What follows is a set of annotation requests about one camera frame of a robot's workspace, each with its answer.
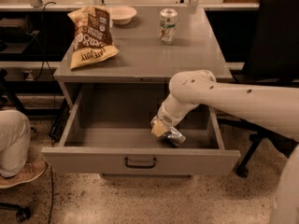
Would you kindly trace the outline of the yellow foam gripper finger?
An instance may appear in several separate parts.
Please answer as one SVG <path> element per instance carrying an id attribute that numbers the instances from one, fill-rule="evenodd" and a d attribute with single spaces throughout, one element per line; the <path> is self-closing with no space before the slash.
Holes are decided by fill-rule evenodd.
<path id="1" fill-rule="evenodd" d="M 169 130 L 169 127 L 166 126 L 164 123 L 162 123 L 160 120 L 156 120 L 152 122 L 152 129 L 151 133 L 156 137 L 161 137 L 165 133 L 167 133 Z"/>

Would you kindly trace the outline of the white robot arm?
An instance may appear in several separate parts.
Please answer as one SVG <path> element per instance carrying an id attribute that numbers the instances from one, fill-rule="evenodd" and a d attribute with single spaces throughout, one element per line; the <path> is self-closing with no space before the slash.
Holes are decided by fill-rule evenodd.
<path id="1" fill-rule="evenodd" d="M 299 142 L 299 90 L 290 87 L 218 83 L 208 70 L 185 71 L 169 81 L 169 95 L 151 122 L 157 137 L 173 132 L 199 105 L 208 105 Z M 285 164 L 269 224 L 299 224 L 299 147 Z"/>

